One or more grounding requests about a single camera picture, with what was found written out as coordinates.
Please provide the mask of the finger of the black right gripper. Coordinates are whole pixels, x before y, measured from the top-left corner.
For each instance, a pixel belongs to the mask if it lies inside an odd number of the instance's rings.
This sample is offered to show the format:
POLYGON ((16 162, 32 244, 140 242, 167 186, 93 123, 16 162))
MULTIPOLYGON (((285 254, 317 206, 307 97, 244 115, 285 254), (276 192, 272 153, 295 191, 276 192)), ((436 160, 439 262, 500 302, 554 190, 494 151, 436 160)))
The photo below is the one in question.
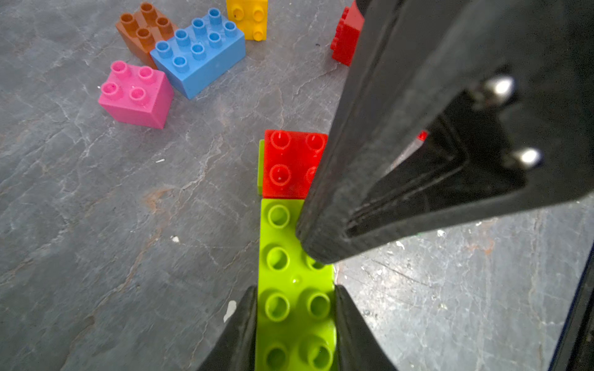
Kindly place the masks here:
POLYGON ((296 229, 311 258, 331 264, 592 193, 591 1, 360 10, 363 32, 296 229))

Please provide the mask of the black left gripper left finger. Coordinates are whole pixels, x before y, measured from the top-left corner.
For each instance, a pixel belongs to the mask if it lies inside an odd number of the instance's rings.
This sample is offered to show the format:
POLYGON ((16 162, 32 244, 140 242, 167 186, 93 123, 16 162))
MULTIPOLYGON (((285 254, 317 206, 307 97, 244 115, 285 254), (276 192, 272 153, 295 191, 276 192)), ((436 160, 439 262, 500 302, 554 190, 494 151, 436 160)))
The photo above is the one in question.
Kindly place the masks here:
POLYGON ((254 370, 258 289, 250 286, 199 371, 254 370))

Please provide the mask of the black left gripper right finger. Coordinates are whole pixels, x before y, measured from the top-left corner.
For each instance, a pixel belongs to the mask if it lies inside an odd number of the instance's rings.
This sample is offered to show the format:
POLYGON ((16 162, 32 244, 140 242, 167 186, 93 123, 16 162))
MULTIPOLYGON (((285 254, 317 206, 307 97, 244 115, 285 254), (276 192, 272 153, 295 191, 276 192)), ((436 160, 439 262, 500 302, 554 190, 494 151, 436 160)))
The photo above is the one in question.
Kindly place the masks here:
POLYGON ((342 285, 335 287, 335 299, 339 370, 397 371, 342 285))

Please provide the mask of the lime long lego brick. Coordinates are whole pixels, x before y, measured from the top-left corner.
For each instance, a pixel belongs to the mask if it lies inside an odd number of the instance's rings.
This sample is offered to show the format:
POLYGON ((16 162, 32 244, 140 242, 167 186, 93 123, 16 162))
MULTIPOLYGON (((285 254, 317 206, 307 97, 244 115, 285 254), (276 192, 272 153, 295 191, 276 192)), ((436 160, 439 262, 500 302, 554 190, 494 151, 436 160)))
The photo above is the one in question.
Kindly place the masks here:
MULTIPOLYGON (((263 196, 264 140, 258 179, 263 196)), ((261 201, 256 370, 336 370, 334 269, 295 235, 304 199, 261 201)))

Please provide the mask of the red small lego brick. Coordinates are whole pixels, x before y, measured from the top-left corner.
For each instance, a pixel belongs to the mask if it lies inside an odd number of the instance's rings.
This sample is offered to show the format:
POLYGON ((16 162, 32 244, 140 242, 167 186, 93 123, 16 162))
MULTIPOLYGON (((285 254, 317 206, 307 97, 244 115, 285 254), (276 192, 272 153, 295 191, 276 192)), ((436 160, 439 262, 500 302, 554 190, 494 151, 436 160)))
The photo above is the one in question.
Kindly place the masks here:
POLYGON ((264 138, 263 197, 306 199, 328 135, 267 130, 264 138))

